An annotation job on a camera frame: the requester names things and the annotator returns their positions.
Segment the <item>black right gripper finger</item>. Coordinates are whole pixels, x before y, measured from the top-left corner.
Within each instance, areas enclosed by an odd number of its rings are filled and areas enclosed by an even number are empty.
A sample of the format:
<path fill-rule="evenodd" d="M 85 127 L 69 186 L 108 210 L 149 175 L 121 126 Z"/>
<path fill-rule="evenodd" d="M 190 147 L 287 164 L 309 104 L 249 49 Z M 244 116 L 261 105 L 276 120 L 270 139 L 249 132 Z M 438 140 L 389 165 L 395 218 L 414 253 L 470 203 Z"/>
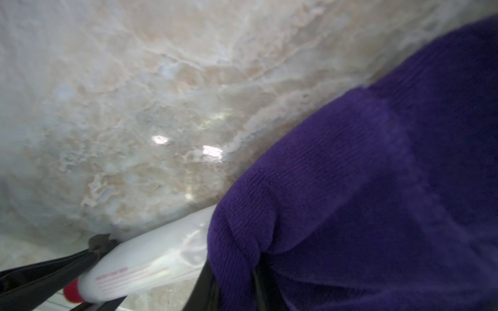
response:
<path fill-rule="evenodd" d="M 288 306 L 272 278 L 271 269 L 264 260 L 252 272 L 252 293 L 259 311 L 288 310 Z M 206 262 L 183 310 L 219 310 L 219 298 L 219 285 L 215 280 L 210 263 Z"/>

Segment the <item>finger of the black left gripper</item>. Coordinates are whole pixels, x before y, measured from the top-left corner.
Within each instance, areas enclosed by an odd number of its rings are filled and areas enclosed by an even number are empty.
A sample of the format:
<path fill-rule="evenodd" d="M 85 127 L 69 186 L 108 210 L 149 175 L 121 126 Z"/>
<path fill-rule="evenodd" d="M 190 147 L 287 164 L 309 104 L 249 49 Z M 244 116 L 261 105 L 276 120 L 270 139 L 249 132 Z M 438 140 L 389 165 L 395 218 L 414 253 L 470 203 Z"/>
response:
<path fill-rule="evenodd" d="M 72 308 L 71 311 L 116 311 L 125 299 L 126 296 L 104 303 L 84 302 Z"/>
<path fill-rule="evenodd" d="M 34 310 L 95 266 L 118 244 L 109 235 L 96 235 L 84 251 L 2 271 L 1 310 Z"/>

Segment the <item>white tube pink cap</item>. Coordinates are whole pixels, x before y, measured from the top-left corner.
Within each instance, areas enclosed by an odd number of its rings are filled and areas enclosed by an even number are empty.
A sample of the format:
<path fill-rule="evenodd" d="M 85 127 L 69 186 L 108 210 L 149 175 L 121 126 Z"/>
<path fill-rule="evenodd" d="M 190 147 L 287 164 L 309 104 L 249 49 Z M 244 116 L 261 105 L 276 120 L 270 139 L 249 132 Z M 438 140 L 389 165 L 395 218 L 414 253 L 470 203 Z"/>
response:
<path fill-rule="evenodd" d="M 198 277 L 207 258 L 214 211 L 214 206 L 205 208 L 121 243 L 67 285 L 65 298 L 104 303 Z"/>

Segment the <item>purple cloth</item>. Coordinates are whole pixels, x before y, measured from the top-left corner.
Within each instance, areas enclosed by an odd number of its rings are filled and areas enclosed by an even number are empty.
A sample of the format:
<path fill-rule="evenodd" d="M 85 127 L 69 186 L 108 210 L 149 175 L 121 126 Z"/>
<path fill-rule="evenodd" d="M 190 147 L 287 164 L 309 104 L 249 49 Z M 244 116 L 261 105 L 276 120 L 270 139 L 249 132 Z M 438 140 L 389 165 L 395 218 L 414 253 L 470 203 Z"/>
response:
<path fill-rule="evenodd" d="M 265 261 L 290 310 L 497 302 L 497 17 L 442 36 L 307 118 L 217 205 L 221 310 Z"/>

